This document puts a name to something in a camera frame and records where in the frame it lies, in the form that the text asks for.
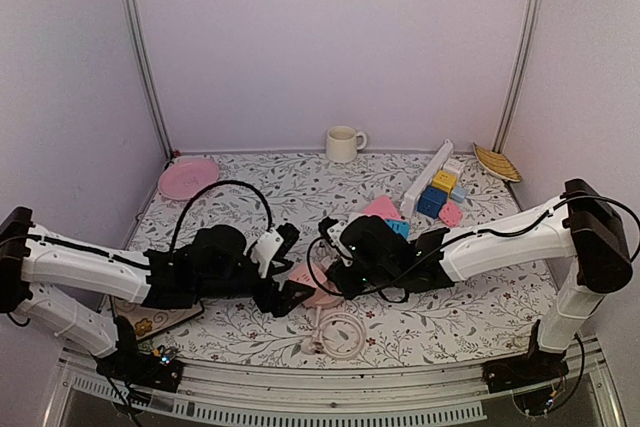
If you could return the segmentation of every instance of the pink triangle block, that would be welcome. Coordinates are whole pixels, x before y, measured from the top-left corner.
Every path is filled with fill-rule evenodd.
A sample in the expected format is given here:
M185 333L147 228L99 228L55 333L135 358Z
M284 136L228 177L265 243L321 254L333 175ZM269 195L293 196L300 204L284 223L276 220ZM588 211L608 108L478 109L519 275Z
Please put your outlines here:
M388 220L402 220L391 199L386 195L381 195L376 200L367 205L362 211L363 214L377 215Z

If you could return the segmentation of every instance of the white cable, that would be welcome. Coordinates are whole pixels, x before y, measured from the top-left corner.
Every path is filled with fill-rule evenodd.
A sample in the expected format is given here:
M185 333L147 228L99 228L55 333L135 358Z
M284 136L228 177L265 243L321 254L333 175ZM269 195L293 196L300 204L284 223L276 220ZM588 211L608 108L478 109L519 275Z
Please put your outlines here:
M322 307L316 308L316 319L314 330L311 337L302 342L302 351L306 354L327 354L336 360L351 360L356 357L362 349L367 337L367 330L362 321L353 314L348 312L332 312L321 318ZM341 352L339 349L332 347L324 339L325 329L336 322L350 325L356 332L356 345L349 350Z

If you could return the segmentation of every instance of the pink object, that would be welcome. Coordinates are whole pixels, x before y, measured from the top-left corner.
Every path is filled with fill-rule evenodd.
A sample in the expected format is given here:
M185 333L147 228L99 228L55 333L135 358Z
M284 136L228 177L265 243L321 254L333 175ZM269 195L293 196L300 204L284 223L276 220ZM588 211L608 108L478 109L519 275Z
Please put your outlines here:
M218 164L209 159L183 160L170 166L158 181L158 190L171 200L188 200L218 180Z
M456 204L448 200L440 209L438 217L447 227L456 227L462 220L462 211Z
M313 273L316 275L318 282L332 292L337 292L335 285L329 282L327 276L324 275L324 268L321 265L312 263L311 268L313 269ZM332 309L342 303L341 297L329 295L318 287L309 274L307 264L298 264L289 274L289 280L309 285L316 289L316 293L302 303L302 305L307 308L322 307L323 309Z
M363 214L377 215L388 220L402 220L397 209L386 195L381 195L376 200L367 205L362 211Z

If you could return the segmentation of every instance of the pink block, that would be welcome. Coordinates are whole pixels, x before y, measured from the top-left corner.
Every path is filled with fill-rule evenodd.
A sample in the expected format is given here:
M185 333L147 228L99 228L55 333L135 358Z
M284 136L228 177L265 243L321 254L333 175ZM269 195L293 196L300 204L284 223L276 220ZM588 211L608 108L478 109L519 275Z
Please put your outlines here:
M440 217L440 220L442 220L447 227L457 227L462 220L462 211L456 204L448 200L447 203L442 206L442 209L440 209L438 217Z
M367 215L377 215L388 220L402 220L397 209L386 195L381 195L376 200L367 205L362 213Z
M324 267L322 265L312 263L311 268L313 269L313 273L318 279L318 282L320 282L323 286L325 286L332 292L337 292L336 286L333 285L329 281L329 279L327 279L326 275L324 275ZM340 305L343 300L341 297L329 295L322 289L318 288L315 281L311 278L311 275L309 275L309 268L307 267L306 263L296 265L296 267L289 274L289 280L309 285L316 289L316 293L302 303L302 305L307 308L319 306L323 309L332 309L333 307Z

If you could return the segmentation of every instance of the mug handle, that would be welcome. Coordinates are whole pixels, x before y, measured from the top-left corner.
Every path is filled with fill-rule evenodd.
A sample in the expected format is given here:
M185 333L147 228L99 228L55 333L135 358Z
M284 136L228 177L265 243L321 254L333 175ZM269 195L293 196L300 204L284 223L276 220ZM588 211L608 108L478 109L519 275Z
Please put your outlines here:
M356 150L362 150L367 146L367 134L359 130L358 132L356 132L356 142L358 142L358 137L362 139L362 142L360 142L359 144L356 143Z

